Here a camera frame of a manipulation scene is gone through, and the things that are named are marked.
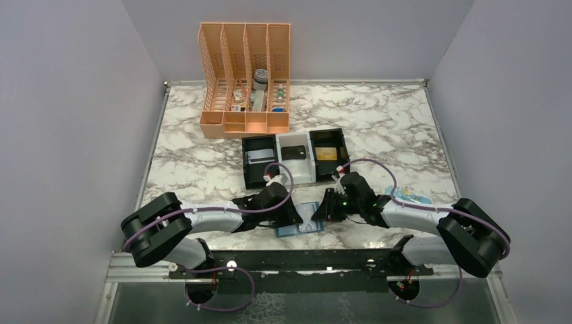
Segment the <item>grey black stripe card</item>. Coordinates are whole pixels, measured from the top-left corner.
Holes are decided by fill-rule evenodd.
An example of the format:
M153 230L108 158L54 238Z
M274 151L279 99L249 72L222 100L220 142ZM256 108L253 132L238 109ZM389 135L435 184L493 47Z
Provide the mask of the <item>grey black stripe card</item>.
M271 148L247 151L248 164L271 163L275 160L275 152Z

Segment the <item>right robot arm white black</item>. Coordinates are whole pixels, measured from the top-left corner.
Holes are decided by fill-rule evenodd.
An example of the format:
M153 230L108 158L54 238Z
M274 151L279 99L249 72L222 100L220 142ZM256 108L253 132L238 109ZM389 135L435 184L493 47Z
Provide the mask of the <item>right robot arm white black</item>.
M340 222L359 215L368 225L425 232L400 243L389 257L390 268L405 275L425 264L457 265L485 278L508 252L510 238L483 209L468 198L452 205L412 204L376 194L364 177L351 172L338 178L313 214L314 221Z

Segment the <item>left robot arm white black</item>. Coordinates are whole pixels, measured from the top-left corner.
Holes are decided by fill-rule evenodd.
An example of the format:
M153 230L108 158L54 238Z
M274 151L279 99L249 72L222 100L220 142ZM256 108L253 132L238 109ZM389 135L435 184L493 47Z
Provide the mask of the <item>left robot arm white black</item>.
M182 265L196 277L209 274L214 264L208 245L190 234L240 233L262 223L282 227L302 223L281 180L271 180L259 193L217 204L191 204L175 193L164 193L127 216L120 225L123 249L139 268L159 261Z

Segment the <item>blue leather card holder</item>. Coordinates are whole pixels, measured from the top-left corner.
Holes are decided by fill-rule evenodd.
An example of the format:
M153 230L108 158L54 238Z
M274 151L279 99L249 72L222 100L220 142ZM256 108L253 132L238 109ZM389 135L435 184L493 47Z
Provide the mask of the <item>blue leather card holder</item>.
M301 223L278 227L275 229L277 238L299 236L324 231L323 221L313 221L312 216L318 210L318 202L305 202L295 205L295 209L302 219Z

